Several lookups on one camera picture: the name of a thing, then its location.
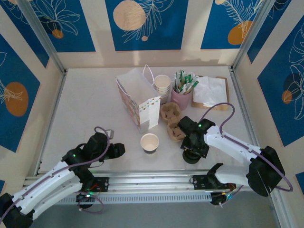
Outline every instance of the metal edge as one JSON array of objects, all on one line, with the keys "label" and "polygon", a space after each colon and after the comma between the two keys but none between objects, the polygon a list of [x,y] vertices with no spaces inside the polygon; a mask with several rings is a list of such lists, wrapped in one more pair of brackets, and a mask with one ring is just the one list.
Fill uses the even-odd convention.
[{"label": "metal edge", "polygon": [[273,4],[275,3],[276,0],[264,0],[262,3],[261,8],[257,12],[252,25],[245,36],[245,39],[243,43],[241,44],[241,47],[237,53],[236,58],[234,59],[232,63],[232,69],[237,69],[240,61],[243,59],[244,55],[247,54],[252,42],[257,36],[257,33],[259,32],[260,28],[262,27],[269,11],[271,10]]},{"label": "metal edge", "polygon": [[[230,74],[237,94],[238,102],[240,104],[241,112],[245,120],[246,128],[248,129],[248,133],[250,135],[252,143],[256,146],[260,146],[257,139],[257,135],[252,125],[252,121],[248,113],[248,107],[240,87],[240,82],[238,80],[236,73],[232,70],[232,68],[230,69]],[[274,190],[270,194],[270,197],[271,197],[270,202],[272,203],[272,206],[275,208],[277,224],[283,228],[297,228],[298,226],[293,222],[292,215],[290,214],[290,210],[288,210],[285,206],[286,202],[284,200],[284,197],[282,196],[282,193],[279,190]]]},{"label": "metal edge", "polygon": [[57,68],[64,73],[65,69],[62,62],[60,61],[57,51],[51,42],[50,38],[47,35],[47,32],[44,30],[42,24],[40,23],[36,13],[34,12],[30,2],[28,0],[16,0],[19,9],[24,15],[25,19],[28,21],[28,24],[34,31],[36,37],[40,41],[41,45],[47,52],[48,56],[54,61]]},{"label": "metal edge", "polygon": [[39,152],[39,156],[38,156],[38,160],[37,160],[37,163],[36,163],[36,166],[35,166],[35,169],[34,169],[33,176],[38,175],[38,171],[39,171],[39,168],[40,168],[40,165],[41,165],[42,155],[43,155],[47,140],[48,140],[50,132],[51,132],[51,128],[52,128],[52,125],[53,125],[53,122],[54,122],[55,114],[56,114],[56,111],[57,111],[57,108],[58,108],[59,100],[60,100],[62,90],[63,90],[64,84],[65,84],[65,81],[66,81],[66,77],[67,77],[67,71],[63,75],[60,86],[57,90],[56,101],[53,104],[53,112],[52,112],[51,118],[49,120],[47,133],[45,134],[45,137],[43,139],[43,143],[42,143],[42,146],[41,146],[41,149],[40,149],[40,152]]}]

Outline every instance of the paper bag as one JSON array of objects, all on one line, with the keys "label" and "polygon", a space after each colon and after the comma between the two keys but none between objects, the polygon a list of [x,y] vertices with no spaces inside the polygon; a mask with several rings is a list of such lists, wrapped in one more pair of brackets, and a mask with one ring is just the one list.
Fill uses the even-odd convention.
[{"label": "paper bag", "polygon": [[133,69],[124,75],[116,77],[120,96],[124,107],[141,133],[158,124],[161,97],[153,88],[154,77],[151,69],[152,84],[143,72]]}]

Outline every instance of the cream wall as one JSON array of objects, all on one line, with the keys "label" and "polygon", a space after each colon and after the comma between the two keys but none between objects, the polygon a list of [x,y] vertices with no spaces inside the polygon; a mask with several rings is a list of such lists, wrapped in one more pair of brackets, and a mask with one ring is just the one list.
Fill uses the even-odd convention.
[{"label": "cream wall", "polygon": [[189,0],[181,50],[116,52],[104,0],[80,0],[96,52],[59,53],[66,68],[231,65],[238,49],[201,50],[213,0]]},{"label": "cream wall", "polygon": [[0,7],[0,34],[40,81],[22,139],[16,153],[0,146],[0,179],[6,182],[2,191],[19,191],[33,162],[36,162],[41,142],[46,133],[62,74],[50,60],[45,69],[25,39],[20,35],[2,7]]},{"label": "cream wall", "polygon": [[[253,64],[250,64],[246,56],[237,69],[237,77],[241,82],[259,143],[261,147],[269,145],[276,149],[286,176],[294,187],[294,192],[282,192],[286,200],[285,207],[294,218],[294,227],[303,227],[304,224],[304,195],[295,177],[297,173],[304,171],[304,138],[283,147],[257,78],[303,16],[303,8],[303,0],[292,0]],[[281,185],[288,188],[284,181],[281,181]]]}]

